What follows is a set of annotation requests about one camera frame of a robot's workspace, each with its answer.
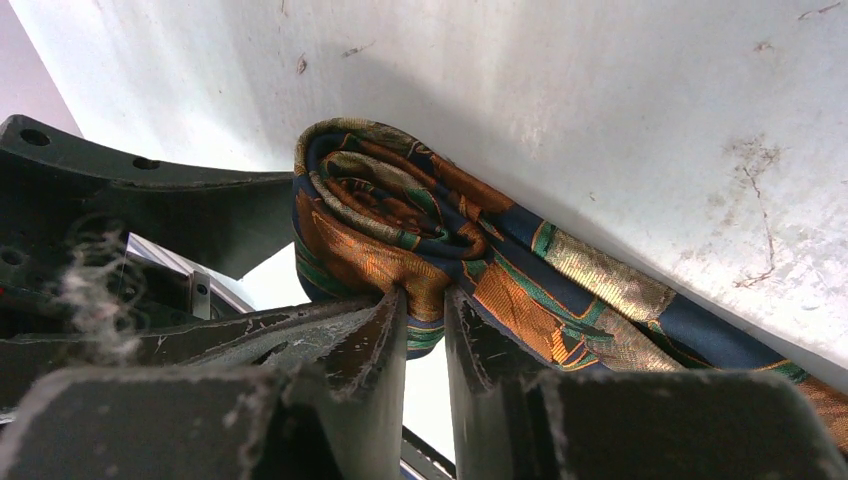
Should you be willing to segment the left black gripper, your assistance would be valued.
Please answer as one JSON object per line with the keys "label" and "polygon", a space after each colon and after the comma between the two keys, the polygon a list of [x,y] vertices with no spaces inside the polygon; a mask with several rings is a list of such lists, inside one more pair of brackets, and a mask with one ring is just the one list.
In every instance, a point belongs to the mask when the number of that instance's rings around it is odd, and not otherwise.
{"label": "left black gripper", "polygon": [[169,163],[24,115],[1,125],[1,407],[75,364],[182,363],[223,340],[215,301],[132,254],[139,235],[238,279],[292,243],[289,172]]}

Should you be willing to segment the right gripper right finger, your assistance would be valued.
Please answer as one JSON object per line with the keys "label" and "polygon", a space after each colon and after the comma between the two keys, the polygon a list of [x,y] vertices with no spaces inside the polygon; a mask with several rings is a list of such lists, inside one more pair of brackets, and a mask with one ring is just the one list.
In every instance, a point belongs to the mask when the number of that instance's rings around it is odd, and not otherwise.
{"label": "right gripper right finger", "polygon": [[757,373],[565,373],[444,297],[461,479],[843,479],[797,388]]}

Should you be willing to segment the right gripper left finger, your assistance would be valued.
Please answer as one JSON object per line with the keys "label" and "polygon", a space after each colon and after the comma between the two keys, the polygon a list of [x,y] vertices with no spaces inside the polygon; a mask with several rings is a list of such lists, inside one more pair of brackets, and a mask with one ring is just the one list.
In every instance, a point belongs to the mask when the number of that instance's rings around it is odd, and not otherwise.
{"label": "right gripper left finger", "polygon": [[397,479],[407,299],[305,304],[149,337],[148,367],[65,368],[1,435],[5,479]]}

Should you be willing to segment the green orange patterned tie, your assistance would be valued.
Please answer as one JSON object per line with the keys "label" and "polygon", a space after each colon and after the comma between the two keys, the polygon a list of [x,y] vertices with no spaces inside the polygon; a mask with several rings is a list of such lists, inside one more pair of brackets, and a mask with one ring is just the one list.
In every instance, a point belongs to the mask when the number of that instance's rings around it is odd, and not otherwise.
{"label": "green orange patterned tie", "polygon": [[444,334],[456,287],[566,372],[755,370],[811,401],[840,448],[847,397],[671,287],[587,245],[395,127],[318,122],[294,152],[298,280],[313,301],[407,296],[407,355]]}

